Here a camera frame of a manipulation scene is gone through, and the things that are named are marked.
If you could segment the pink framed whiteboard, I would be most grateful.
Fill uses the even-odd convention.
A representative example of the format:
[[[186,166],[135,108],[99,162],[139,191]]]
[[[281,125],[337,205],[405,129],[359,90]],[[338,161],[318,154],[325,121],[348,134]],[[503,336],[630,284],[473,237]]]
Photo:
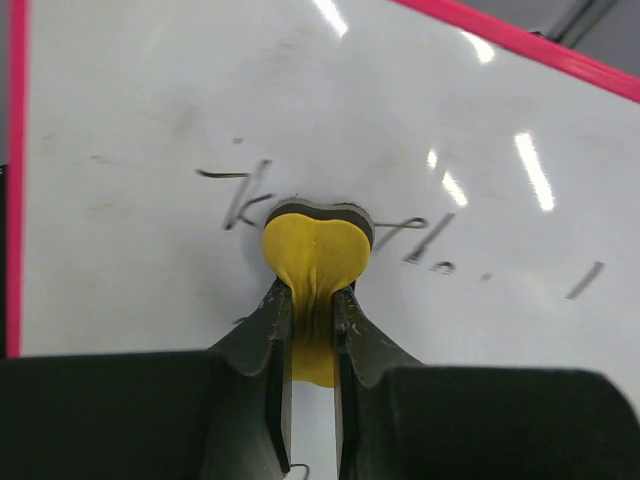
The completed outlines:
[[[451,1],[10,1],[5,479],[209,475],[211,348],[279,202],[375,227],[349,287],[400,479],[639,475],[639,82]]]

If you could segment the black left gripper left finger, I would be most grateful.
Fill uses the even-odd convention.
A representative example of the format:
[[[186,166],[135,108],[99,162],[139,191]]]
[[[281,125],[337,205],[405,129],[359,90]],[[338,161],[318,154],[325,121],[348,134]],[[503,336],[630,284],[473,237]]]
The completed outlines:
[[[212,348],[209,475],[285,475],[291,469],[291,289],[277,279],[256,310]]]

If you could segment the yellow whiteboard eraser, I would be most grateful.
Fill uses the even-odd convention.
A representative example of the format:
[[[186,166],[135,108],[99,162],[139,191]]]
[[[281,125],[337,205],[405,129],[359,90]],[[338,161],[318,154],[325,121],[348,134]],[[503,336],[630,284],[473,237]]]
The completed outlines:
[[[355,204],[290,198],[269,213],[262,248],[292,294],[293,380],[334,386],[334,296],[364,272],[374,241],[371,217]]]

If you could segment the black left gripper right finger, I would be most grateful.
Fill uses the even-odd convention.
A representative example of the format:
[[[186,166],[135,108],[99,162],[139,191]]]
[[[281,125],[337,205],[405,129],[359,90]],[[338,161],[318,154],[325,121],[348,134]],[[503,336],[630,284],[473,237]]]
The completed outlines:
[[[334,407],[340,479],[400,479],[391,387],[384,375],[423,363],[362,311],[354,290],[333,298]]]

